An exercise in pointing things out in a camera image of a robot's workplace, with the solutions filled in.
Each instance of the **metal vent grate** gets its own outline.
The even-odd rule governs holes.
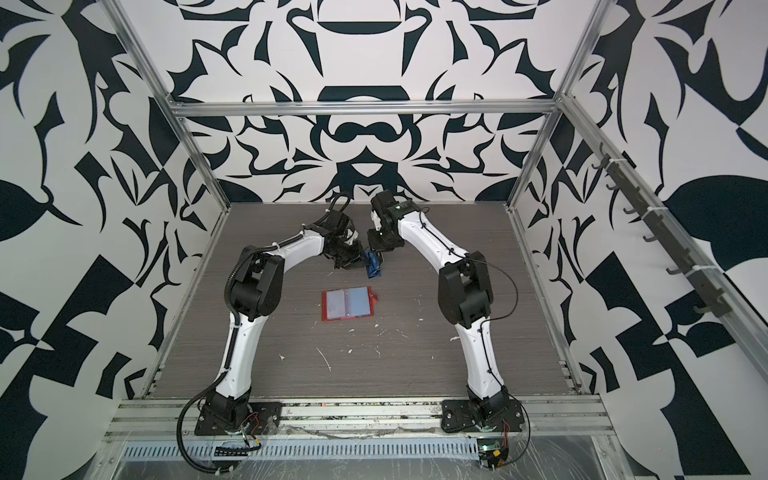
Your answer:
[[[194,458],[209,458],[210,442],[185,443]],[[365,458],[456,458],[477,460],[474,439],[265,440],[248,460],[351,460]],[[123,460],[152,462],[181,460],[176,442],[128,442]]]

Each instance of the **aluminum frame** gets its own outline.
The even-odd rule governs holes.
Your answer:
[[[170,348],[174,343],[176,343],[176,337],[179,334],[181,324],[184,322],[184,316],[187,314],[187,310],[189,310],[190,305],[192,304],[194,294],[197,292],[197,287],[200,285],[200,281],[203,279],[203,275],[205,274],[206,268],[208,266],[208,261],[213,256],[214,248],[219,242],[219,237],[221,236],[221,232],[224,229],[224,224],[227,222],[229,214],[229,209],[223,210],[221,214],[219,214],[219,218],[216,220],[216,225],[214,225],[214,228],[210,233],[210,238],[208,239],[208,245],[206,245],[205,250],[203,251],[203,256],[200,259],[200,263],[197,265],[189,288],[184,295],[184,301],[180,305],[178,313],[174,319],[171,320],[170,329],[168,330],[165,338],[163,338],[160,349],[157,351],[157,355],[154,357],[154,361],[152,362],[152,367],[147,369],[147,373],[144,374],[144,379],[141,383],[141,393],[139,394],[141,398],[144,398],[152,392],[154,383],[160,378],[159,373],[162,373],[162,369],[165,366],[165,360],[168,358],[168,354],[170,353]]]
[[[548,113],[554,100],[412,100],[412,101],[286,101],[252,103],[171,102],[177,117],[236,117],[244,115],[359,115],[359,114],[506,114]]]
[[[518,396],[531,419],[531,434],[615,435],[600,396],[536,395]],[[391,397],[328,399],[251,399],[254,402],[282,402],[280,427],[273,439],[316,439],[328,435],[344,438],[397,437],[444,438],[440,429],[441,402],[466,397]],[[123,401],[108,426],[104,440],[175,439],[176,424],[186,399],[143,399]],[[226,440],[230,437],[197,437],[194,426],[198,412],[192,408],[182,424],[184,438]],[[500,432],[462,432],[461,437],[496,437]]]
[[[605,18],[611,7],[616,4],[616,1],[597,0],[595,2],[592,13],[587,20],[587,26],[584,28],[584,32],[581,34],[581,38],[579,38],[578,46],[574,50],[568,67],[565,69],[563,81],[560,83],[557,92],[555,92],[555,98],[571,93],[571,90],[581,76],[581,72],[584,70],[584,64],[587,63],[587,59],[592,55],[594,46],[598,43]]]
[[[584,65],[587,63],[587,59],[592,55],[594,46],[598,43],[600,30],[603,28],[605,18],[616,1],[617,0],[597,0],[595,2],[592,12],[589,15],[589,19],[587,20],[587,26],[581,33],[574,54],[571,56],[571,60],[568,62],[568,66],[565,69],[563,81],[560,83],[558,90],[554,94],[555,105],[557,107],[553,114],[548,115],[547,120],[536,135],[533,147],[531,148],[531,151],[528,152],[528,156],[523,162],[523,170],[520,173],[518,180],[512,186],[512,192],[510,192],[509,198],[507,199],[507,205],[514,207],[525,189],[525,185],[528,185],[533,170],[537,167],[538,162],[541,161],[541,155],[544,153],[546,144],[549,142],[549,139],[554,132],[554,128],[560,121],[561,109],[558,102],[564,95],[571,93],[581,72],[584,70]]]
[[[675,240],[683,248],[688,249],[691,259],[696,264],[691,272],[703,272],[717,289],[723,291],[723,297],[732,308],[730,312],[720,317],[721,323],[741,347],[744,355],[751,361],[757,372],[768,382],[768,325],[765,321],[760,318],[760,315],[731,283],[725,273],[702,250],[699,243],[680,225],[680,222],[666,208],[664,202],[629,165],[629,162],[624,161],[625,159],[619,150],[590,119],[578,101],[570,95],[564,95],[558,99],[557,103],[568,120],[574,125],[576,131],[597,156],[601,157],[601,152],[604,152],[611,159],[618,161],[619,169],[638,189],[639,193],[647,199],[647,202],[652,207],[665,210],[663,222],[672,232]]]
[[[541,129],[536,134],[536,140],[533,142],[531,150],[528,152],[528,156],[523,160],[523,169],[518,176],[518,179],[512,185],[512,191],[509,192],[509,198],[507,199],[508,206],[514,206],[520,195],[525,190],[525,186],[531,181],[531,176],[534,170],[538,166],[538,162],[541,161],[541,156],[544,153],[544,149],[549,142],[550,137],[554,133],[554,128],[558,126],[560,116],[562,112],[556,110],[553,113],[547,114]]]
[[[558,328],[557,317],[551,307],[553,303],[547,296],[547,290],[544,288],[544,282],[541,281],[541,276],[538,274],[538,268],[536,268],[536,262],[533,260],[531,248],[528,247],[528,241],[525,239],[525,227],[516,210],[508,210],[508,213],[509,220],[512,223],[512,231],[515,233],[515,239],[518,241],[518,246],[520,247],[523,263],[525,263],[525,268],[528,271],[528,275],[531,277],[533,290],[536,293],[536,298],[538,298],[541,311],[544,314],[545,324],[547,325],[552,345],[554,346],[554,349],[557,350],[558,356],[565,362],[565,366],[574,383],[576,393],[582,394],[584,380],[581,378],[581,369],[578,367],[578,363],[571,353],[571,347],[568,345],[565,335]]]
[[[123,6],[119,0],[98,0],[98,2],[101,7],[103,7],[104,14],[112,24],[120,43],[125,48],[128,56],[131,57],[131,60],[136,64],[136,69],[149,87],[152,97],[163,112],[163,116],[165,116],[171,130],[174,131],[179,142],[181,142],[187,151],[187,154],[189,154],[195,168],[200,172],[208,191],[214,196],[222,210],[226,210],[230,206],[230,201],[227,199],[227,195],[224,193],[224,190],[222,190],[219,181],[210,169],[208,160],[203,156],[200,148],[197,147],[197,143],[195,143],[192,138],[192,133],[189,132],[186,126],[183,125],[180,119],[177,118],[170,109],[168,95],[166,88],[163,85],[163,81],[157,74],[157,69],[152,64],[149,54],[141,43]]]

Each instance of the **red wire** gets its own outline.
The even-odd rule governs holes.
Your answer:
[[[251,436],[253,436],[253,433],[256,431],[256,429],[259,428],[259,425],[260,425],[259,416],[256,413],[254,413],[254,415],[256,415],[256,426],[253,427],[253,430],[250,431]]]
[[[503,420],[503,422],[504,422],[504,441],[502,442],[502,447],[507,445],[507,434],[510,430],[509,424],[507,423],[507,421]]]

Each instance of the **metal floor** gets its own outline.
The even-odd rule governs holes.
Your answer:
[[[506,270],[518,284],[515,314],[493,322],[500,372],[510,392],[567,393],[557,353],[501,203],[431,204],[429,219],[448,238]],[[190,398],[216,377],[227,338],[223,285],[240,251],[299,232],[323,215],[311,204],[236,204],[207,265],[152,398]],[[363,243],[372,228],[370,206],[351,204]],[[509,280],[489,269],[494,315],[507,313],[515,294]],[[324,290],[368,286],[378,296],[369,318],[320,319]],[[437,304],[437,276],[415,248],[384,254],[382,276],[364,269],[334,270],[315,257],[292,268],[283,298],[262,332],[253,366],[252,396],[454,396],[466,395],[467,371],[453,325]]]

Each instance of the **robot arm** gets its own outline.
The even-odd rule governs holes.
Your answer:
[[[493,291],[485,258],[449,240],[410,200],[400,203],[383,191],[371,203],[376,226],[368,231],[371,250],[394,250],[407,240],[437,271],[440,310],[455,326],[464,350],[472,419],[481,427],[491,425],[510,403],[491,343]]]
[[[250,414],[251,369],[261,331],[283,294],[283,274],[320,254],[335,268],[350,268],[363,259],[362,245],[352,220],[333,205],[317,222],[302,227],[294,237],[269,247],[248,246],[240,255],[225,286],[230,309],[227,348],[215,389],[206,392],[195,428],[198,435],[236,432]]]

